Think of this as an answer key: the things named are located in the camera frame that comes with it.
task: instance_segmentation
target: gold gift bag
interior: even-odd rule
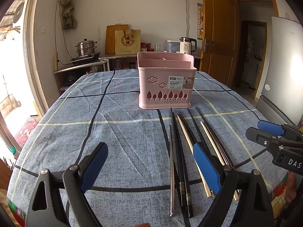
[[[141,30],[115,31],[116,54],[136,54],[140,52]]]

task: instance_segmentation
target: pink chopstick basket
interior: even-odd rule
[[[197,69],[188,54],[139,52],[139,107],[188,108]]]

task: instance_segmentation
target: stainless steel pot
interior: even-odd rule
[[[77,53],[78,56],[84,56],[84,55],[89,55],[89,54],[94,54],[95,51],[94,49],[96,48],[94,44],[97,42],[94,42],[92,40],[87,40],[87,38],[84,39],[84,41],[78,43],[77,46]]]

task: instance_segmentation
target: red floor mat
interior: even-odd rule
[[[39,121],[28,121],[25,122],[21,127],[20,131],[14,136],[15,140],[21,148],[23,148],[25,142],[28,139],[28,136],[31,134],[33,129],[37,126]]]

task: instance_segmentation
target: cloud-shaped cutout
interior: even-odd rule
[[[158,78],[151,76],[150,78],[147,79],[147,82],[149,83],[157,83],[158,82]]]
[[[166,84],[166,83],[161,83],[161,84],[159,84],[159,87],[160,87],[160,88],[166,88],[166,87],[167,87],[167,84]]]

